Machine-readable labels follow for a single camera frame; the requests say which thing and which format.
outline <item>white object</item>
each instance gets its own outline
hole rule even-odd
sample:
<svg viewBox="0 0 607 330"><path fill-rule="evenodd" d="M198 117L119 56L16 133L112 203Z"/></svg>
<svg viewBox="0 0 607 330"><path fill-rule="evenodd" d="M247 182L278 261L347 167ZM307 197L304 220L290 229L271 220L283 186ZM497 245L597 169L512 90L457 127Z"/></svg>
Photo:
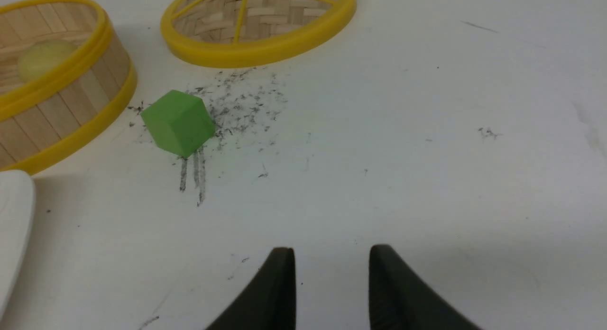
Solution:
<svg viewBox="0 0 607 330"><path fill-rule="evenodd" d="M35 204L32 177L20 170L0 172L0 318L26 254Z"/></svg>

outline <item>scratch mark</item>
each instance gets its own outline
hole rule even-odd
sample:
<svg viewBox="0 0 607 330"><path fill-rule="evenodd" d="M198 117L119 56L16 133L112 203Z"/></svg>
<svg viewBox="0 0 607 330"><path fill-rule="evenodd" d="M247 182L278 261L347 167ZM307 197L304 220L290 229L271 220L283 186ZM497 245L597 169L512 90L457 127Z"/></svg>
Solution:
<svg viewBox="0 0 607 330"><path fill-rule="evenodd" d="M470 22L466 22L466 21L461 21L461 22L464 23L465 25L473 26L473 27L479 28L481 30L487 30L487 31L490 31L490 32L494 32L495 34L499 34L499 31L497 31L497 30L489 29L487 27L483 27L483 26L480 26L480 25L475 25L474 23L470 23Z"/></svg>
<svg viewBox="0 0 607 330"><path fill-rule="evenodd" d="M193 153L193 181L198 188L198 203L200 207L206 196L206 169L204 168L206 159L204 159L203 148L199 148Z"/></svg>
<svg viewBox="0 0 607 330"><path fill-rule="evenodd" d="M188 177L188 159L182 158L182 173L180 175L181 181L179 183L179 191L186 191L186 178Z"/></svg>
<svg viewBox="0 0 607 330"><path fill-rule="evenodd" d="M143 330L146 326L154 323L155 321L157 321L158 319L160 319L160 316L156 316L156 317L150 317L150 319L148 319L147 321L144 321L143 324L139 327L139 330Z"/></svg>
<svg viewBox="0 0 607 330"><path fill-rule="evenodd" d="M110 142L113 142L116 140L116 138L120 137L120 135L126 130L126 127L121 129L120 132L118 132L113 138L112 140L110 140Z"/></svg>
<svg viewBox="0 0 607 330"><path fill-rule="evenodd" d="M269 174L269 172L267 172L267 170L265 169L265 165L263 162L262 162L262 168L264 168L264 172L262 174L260 174L258 176L258 178L267 178L267 175Z"/></svg>
<svg viewBox="0 0 607 330"><path fill-rule="evenodd" d="M491 127L480 127L479 129L477 129L477 131L479 132L479 134L481 134L481 138L483 138L483 140L488 137L492 137L494 140L497 140L497 137L503 136L503 134L501 133L495 133L494 131L492 131Z"/></svg>

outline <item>woven bamboo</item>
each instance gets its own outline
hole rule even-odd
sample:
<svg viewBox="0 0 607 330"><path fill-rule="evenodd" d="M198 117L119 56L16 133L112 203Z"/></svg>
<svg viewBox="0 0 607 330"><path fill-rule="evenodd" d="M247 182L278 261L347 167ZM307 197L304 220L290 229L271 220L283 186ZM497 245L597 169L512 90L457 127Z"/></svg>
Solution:
<svg viewBox="0 0 607 330"><path fill-rule="evenodd" d="M99 11L80 2L55 1L0 14L0 98L19 88L27 94L29 88L45 84L38 82L41 79L28 85L21 82L17 59L23 51L49 39L82 45L101 27ZM113 29L109 46L100 54L82 75L51 91L54 94L17 114L0 116L0 170L76 133L115 99L127 81L130 59Z"/></svg>
<svg viewBox="0 0 607 330"><path fill-rule="evenodd" d="M246 43L286 34L323 16L337 0L183 0L173 26L207 43ZM240 8L241 26L238 25Z"/></svg>

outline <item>white table surface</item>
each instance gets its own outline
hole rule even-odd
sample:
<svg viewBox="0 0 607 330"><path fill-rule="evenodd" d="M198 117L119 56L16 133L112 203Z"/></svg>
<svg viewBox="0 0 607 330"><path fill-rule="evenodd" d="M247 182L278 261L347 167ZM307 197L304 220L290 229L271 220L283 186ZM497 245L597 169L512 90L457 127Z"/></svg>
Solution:
<svg viewBox="0 0 607 330"><path fill-rule="evenodd" d="M138 69L133 106L215 84L165 47L172 0L96 1ZM232 85L277 91L208 142L200 207L193 161L180 192L135 110L36 175L0 329L200 330L275 246L295 248L298 330L368 329L376 243L488 330L604 329L607 0L358 2L332 40Z"/></svg>

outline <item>bamboo steamer lid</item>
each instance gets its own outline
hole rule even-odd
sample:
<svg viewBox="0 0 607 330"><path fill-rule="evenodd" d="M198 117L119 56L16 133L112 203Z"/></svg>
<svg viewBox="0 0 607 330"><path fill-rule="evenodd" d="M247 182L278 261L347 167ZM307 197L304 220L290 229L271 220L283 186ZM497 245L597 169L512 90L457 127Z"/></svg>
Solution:
<svg viewBox="0 0 607 330"><path fill-rule="evenodd" d="M193 64L267 64L327 41L350 21L356 0L175 0L161 30L173 53Z"/></svg>

